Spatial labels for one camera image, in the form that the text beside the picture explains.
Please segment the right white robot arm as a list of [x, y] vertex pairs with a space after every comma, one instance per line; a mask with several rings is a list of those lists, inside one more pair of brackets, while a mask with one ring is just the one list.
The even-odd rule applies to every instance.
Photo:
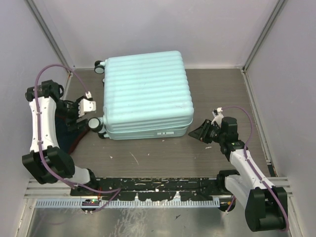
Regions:
[[287, 192], [264, 176], [237, 130], [236, 118], [217, 116], [205, 120], [189, 136], [206, 144], [219, 144], [221, 153], [234, 166], [233, 170], [219, 172], [216, 187], [221, 194], [231, 193], [240, 202], [251, 231], [286, 232], [289, 229]]

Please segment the mint green suitcase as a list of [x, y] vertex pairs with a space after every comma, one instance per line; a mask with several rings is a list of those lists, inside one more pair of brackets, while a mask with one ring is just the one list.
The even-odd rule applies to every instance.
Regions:
[[88, 126], [112, 140], [181, 137], [194, 119], [194, 105], [177, 51], [111, 57], [96, 61], [103, 74], [103, 114]]

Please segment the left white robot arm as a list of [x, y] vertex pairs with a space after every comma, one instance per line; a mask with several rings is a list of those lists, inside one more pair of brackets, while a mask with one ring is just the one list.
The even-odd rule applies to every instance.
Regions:
[[62, 100], [63, 94], [63, 86], [52, 80], [27, 89], [33, 134], [22, 164], [40, 184], [62, 181], [92, 196], [99, 190], [96, 177], [90, 169], [75, 166], [71, 153], [89, 131], [81, 117], [94, 112], [96, 103], [89, 91], [76, 101]]

